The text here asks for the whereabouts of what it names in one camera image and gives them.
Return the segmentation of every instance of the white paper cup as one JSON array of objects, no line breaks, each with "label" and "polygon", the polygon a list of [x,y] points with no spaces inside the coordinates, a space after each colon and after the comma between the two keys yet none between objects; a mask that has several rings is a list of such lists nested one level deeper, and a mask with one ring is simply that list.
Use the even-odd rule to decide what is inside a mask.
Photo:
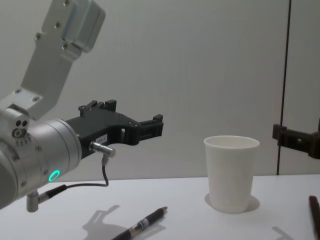
[{"label": "white paper cup", "polygon": [[211,206],[222,213],[243,213],[249,204],[259,141],[212,136],[204,144]]}]

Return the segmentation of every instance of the green led ring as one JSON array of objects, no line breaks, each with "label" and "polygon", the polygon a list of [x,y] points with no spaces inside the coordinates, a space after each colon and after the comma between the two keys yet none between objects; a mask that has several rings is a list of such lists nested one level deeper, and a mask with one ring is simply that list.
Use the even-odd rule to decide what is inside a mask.
[{"label": "green led ring", "polygon": [[60,175],[60,170],[55,170],[53,173],[51,173],[50,177],[49,177],[49,182],[53,182],[54,180],[56,180]]}]

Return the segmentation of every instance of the black cable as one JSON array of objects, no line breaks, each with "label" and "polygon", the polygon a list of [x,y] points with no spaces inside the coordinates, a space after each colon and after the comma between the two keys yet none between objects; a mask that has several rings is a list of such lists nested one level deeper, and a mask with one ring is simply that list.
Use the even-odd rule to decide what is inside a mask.
[{"label": "black cable", "polygon": [[92,186],[92,187],[108,187],[109,186],[109,180],[107,178],[107,173],[106,173],[106,166],[102,165],[102,175],[105,181],[105,184],[102,183],[78,183],[78,184],[72,184],[72,185],[61,185],[56,188],[53,188],[49,191],[46,191],[44,194],[48,195],[48,199],[51,199],[52,197],[62,193],[63,191],[70,189],[70,188],[76,188],[76,187],[85,187],[85,186]]}]

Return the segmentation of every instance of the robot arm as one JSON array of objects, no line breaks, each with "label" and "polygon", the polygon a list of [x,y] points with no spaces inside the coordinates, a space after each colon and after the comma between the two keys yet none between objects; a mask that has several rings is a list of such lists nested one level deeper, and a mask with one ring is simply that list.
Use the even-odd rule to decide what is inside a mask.
[{"label": "robot arm", "polygon": [[35,212],[57,193],[39,195],[38,188],[75,169],[81,159],[101,152],[104,169],[115,154],[106,145],[137,145],[162,135],[162,115],[138,122],[117,113],[114,100],[81,106],[80,117],[68,121],[29,127],[30,119],[56,104],[72,63],[93,48],[104,19],[91,0],[52,0],[21,87],[0,101],[0,209],[27,196],[27,210]]}]

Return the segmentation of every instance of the cup rim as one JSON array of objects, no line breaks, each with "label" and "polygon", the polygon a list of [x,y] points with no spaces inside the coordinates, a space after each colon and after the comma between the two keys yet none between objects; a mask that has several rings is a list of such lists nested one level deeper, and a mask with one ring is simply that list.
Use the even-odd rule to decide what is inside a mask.
[{"label": "cup rim", "polygon": [[[215,144],[211,144],[208,141],[211,139],[217,139],[217,138],[237,138],[237,139],[247,139],[252,141],[252,146],[248,146],[248,147],[234,147],[234,146],[221,146],[221,145],[215,145]],[[209,147],[213,147],[213,148],[217,148],[217,149],[236,149],[236,150],[240,150],[240,149],[254,149],[259,147],[260,142],[254,138],[251,137],[247,137],[247,136],[236,136],[236,135],[218,135],[218,136],[210,136],[207,137],[206,139],[204,139],[204,144],[209,146]]]}]

